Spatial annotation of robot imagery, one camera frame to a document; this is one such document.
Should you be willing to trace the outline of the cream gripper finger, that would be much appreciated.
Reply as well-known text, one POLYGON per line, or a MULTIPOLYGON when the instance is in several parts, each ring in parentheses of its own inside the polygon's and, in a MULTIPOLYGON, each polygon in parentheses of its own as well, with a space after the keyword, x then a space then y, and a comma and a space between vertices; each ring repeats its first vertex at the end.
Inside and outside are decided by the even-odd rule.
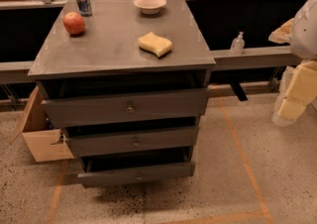
POLYGON ((279 85, 279 95, 276 98, 275 104, 274 104, 274 108, 273 108, 273 115, 271 117, 272 122, 276 125, 276 126, 280 126, 280 127, 286 127, 292 124, 291 120, 287 120, 282 118, 278 111, 281 108, 283 99, 285 97, 285 93, 286 90, 290 84, 292 75, 293 75, 293 71, 294 68, 291 66, 288 66, 284 73, 282 74, 281 80, 280 80, 280 85, 279 85))
POLYGON ((306 107, 300 103, 282 98, 276 104, 276 120, 280 123, 293 123, 302 115, 306 107))

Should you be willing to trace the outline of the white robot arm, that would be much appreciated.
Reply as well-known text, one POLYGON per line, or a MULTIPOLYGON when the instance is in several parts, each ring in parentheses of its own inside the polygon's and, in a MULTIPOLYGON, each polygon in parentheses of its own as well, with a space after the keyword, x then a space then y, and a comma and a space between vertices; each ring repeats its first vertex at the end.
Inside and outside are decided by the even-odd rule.
POLYGON ((307 0, 268 39, 290 44, 291 53, 301 58, 300 65, 283 73, 274 106, 272 121, 284 127, 295 123, 317 97, 317 0, 307 0))

